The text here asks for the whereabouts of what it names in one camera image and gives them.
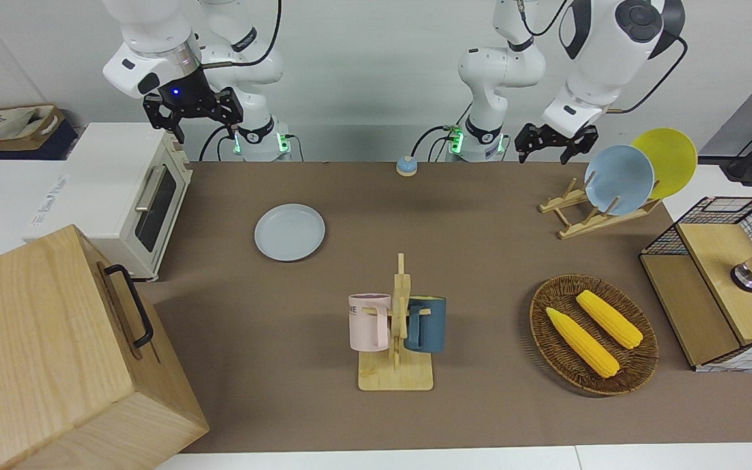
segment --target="oven door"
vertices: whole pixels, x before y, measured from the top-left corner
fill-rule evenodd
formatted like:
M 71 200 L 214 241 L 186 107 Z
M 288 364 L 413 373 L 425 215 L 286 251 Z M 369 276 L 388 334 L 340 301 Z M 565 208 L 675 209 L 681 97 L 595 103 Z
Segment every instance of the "oven door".
M 144 190 L 135 203 L 134 211 L 137 216 L 127 238 L 136 257 L 149 270 L 148 273 L 135 273 L 137 277 L 155 277 L 185 194 L 186 183 L 175 161 L 166 151 L 163 155 L 164 158 L 157 159 L 157 163 L 150 169 Z

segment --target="wooden mug stand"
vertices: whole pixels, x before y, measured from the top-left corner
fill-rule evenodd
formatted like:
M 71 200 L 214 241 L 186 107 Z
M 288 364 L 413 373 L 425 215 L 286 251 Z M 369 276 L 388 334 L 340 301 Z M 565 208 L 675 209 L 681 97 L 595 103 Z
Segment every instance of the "wooden mug stand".
M 411 275 L 405 273 L 405 253 L 399 254 L 399 268 L 394 274 L 390 346 L 385 351 L 358 353 L 358 387 L 365 392 L 379 390 L 431 390 L 433 369 L 431 354 L 406 350 L 408 338 L 408 300 L 411 296 Z M 426 315 L 430 310 L 423 309 Z
M 627 222 L 638 217 L 648 216 L 648 214 L 650 214 L 657 205 L 660 205 L 660 202 L 663 200 L 649 199 L 634 212 L 629 212 L 628 214 L 621 216 L 612 216 L 610 215 L 611 210 L 614 209 L 614 206 L 617 205 L 618 202 L 620 202 L 620 197 L 617 196 L 611 201 L 611 204 L 606 211 L 602 212 L 598 208 L 591 206 L 591 212 L 584 220 L 582 220 L 582 222 L 570 223 L 570 221 L 567 220 L 567 217 L 565 217 L 565 214 L 561 212 L 561 209 L 570 208 L 570 206 L 577 206 L 582 203 L 591 204 L 588 200 L 587 194 L 585 194 L 585 188 L 591 182 L 594 175 L 596 175 L 596 172 L 592 172 L 591 175 L 588 176 L 588 179 L 585 180 L 585 184 L 576 189 L 574 189 L 574 187 L 577 179 L 571 179 L 570 184 L 567 185 L 567 189 L 561 194 L 561 196 L 548 197 L 546 203 L 538 206 L 538 210 L 541 211 L 541 213 L 554 212 L 556 217 L 559 217 L 559 220 L 561 220 L 561 223 L 565 224 L 565 227 L 558 232 L 558 236 L 562 240 L 593 232 L 600 228 L 611 227 L 612 225 Z M 660 181 L 655 181 L 654 187 L 657 187 L 659 182 Z

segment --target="pink mug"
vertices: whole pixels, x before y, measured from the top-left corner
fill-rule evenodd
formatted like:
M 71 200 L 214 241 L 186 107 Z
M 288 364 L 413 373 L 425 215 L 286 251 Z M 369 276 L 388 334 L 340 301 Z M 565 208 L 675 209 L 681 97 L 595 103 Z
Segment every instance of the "pink mug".
M 390 295 L 353 294 L 347 301 L 350 305 L 350 347 L 364 352 L 386 350 L 390 340 Z

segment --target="wicker basket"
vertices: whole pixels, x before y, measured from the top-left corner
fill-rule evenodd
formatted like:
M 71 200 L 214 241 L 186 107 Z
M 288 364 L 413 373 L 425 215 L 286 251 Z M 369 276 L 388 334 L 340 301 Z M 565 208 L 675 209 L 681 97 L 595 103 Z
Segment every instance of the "wicker basket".
M 602 297 L 640 330 L 642 342 L 638 347 L 623 348 L 576 303 L 576 295 L 585 289 Z M 599 377 L 561 338 L 547 317 L 546 307 L 554 307 L 575 319 L 614 355 L 620 363 L 617 375 L 608 379 Z M 566 274 L 541 285 L 530 303 L 530 328 L 538 350 L 554 371 L 574 386 L 598 396 L 634 392 L 644 386 L 657 366 L 657 339 L 645 314 L 626 294 L 596 277 Z

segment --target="black handle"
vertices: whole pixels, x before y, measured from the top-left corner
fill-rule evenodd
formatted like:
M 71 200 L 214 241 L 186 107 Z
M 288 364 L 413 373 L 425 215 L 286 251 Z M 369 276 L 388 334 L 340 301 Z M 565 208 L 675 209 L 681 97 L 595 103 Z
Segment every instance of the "black handle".
M 126 280 L 129 292 L 132 294 L 132 300 L 135 301 L 135 307 L 138 309 L 138 314 L 141 315 L 141 323 L 144 324 L 144 335 L 132 342 L 132 345 L 138 349 L 144 347 L 144 345 L 153 339 L 153 324 L 149 323 L 147 311 L 144 309 L 144 304 L 141 303 L 141 297 L 138 297 L 138 291 L 135 289 L 134 283 L 132 283 L 132 277 L 129 276 L 129 271 L 120 264 L 113 264 L 112 266 L 105 268 L 104 273 L 106 273 L 107 276 L 115 273 L 123 274 L 123 279 Z

